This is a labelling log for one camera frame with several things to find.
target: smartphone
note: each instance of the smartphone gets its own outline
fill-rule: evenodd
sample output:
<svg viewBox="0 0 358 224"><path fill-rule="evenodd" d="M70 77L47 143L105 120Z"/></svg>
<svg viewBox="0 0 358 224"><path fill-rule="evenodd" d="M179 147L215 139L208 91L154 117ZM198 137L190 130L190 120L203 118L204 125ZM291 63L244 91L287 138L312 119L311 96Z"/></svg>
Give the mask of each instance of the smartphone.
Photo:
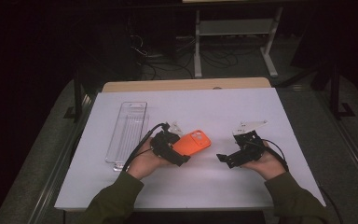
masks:
<svg viewBox="0 0 358 224"><path fill-rule="evenodd" d="M182 156L191 156L211 145L211 140L202 130L196 130L184 135L173 144L173 150Z"/></svg>

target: person's right hand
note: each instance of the person's right hand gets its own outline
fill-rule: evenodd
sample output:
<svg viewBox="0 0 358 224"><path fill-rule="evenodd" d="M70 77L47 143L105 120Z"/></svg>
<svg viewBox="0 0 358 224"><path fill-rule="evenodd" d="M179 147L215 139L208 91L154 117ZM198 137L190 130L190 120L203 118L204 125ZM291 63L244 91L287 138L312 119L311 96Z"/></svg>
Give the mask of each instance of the person's right hand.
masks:
<svg viewBox="0 0 358 224"><path fill-rule="evenodd" d="M265 180L272 179L286 172L281 163L267 151L263 153L263 156L258 161L249 161L240 167L258 172Z"/></svg>

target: small white object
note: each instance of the small white object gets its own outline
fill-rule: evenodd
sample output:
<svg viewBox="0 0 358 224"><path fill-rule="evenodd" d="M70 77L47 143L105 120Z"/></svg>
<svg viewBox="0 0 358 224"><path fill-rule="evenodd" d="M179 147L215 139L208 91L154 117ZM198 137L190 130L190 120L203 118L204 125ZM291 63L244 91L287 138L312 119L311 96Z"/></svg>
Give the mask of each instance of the small white object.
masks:
<svg viewBox="0 0 358 224"><path fill-rule="evenodd" d="M244 122L242 121L240 126L232 132L233 135L249 133L261 126L268 124L266 120L264 121L254 121L254 122Z"/></svg>
<svg viewBox="0 0 358 224"><path fill-rule="evenodd" d="M179 127L178 123L176 121L174 121L171 125L170 125L170 128L168 129L168 131L170 133L175 133L177 135L179 135L180 137L182 137L183 135L185 135L183 132L182 132L182 129Z"/></svg>

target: clear plastic tray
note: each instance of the clear plastic tray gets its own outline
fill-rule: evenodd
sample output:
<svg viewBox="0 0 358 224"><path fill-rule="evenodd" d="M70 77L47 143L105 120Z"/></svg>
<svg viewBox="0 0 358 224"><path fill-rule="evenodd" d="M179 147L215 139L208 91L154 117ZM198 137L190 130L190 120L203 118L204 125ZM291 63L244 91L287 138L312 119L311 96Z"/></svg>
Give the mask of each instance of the clear plastic tray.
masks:
<svg viewBox="0 0 358 224"><path fill-rule="evenodd" d="M114 171L121 171L132 151L147 132L149 117L147 102L124 102L117 117L105 161L112 164Z"/></svg>

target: person's left hand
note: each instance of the person's left hand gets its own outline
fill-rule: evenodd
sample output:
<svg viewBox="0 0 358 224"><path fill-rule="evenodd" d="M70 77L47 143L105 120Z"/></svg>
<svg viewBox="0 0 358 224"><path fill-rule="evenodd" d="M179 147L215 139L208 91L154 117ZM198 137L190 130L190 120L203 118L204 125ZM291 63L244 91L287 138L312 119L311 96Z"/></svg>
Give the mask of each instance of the person's left hand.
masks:
<svg viewBox="0 0 358 224"><path fill-rule="evenodd" d="M128 174L139 180L151 175L159 166L171 164L152 152L150 146L151 140L152 138L147 139L144 145L141 146L137 156L133 159L127 170Z"/></svg>

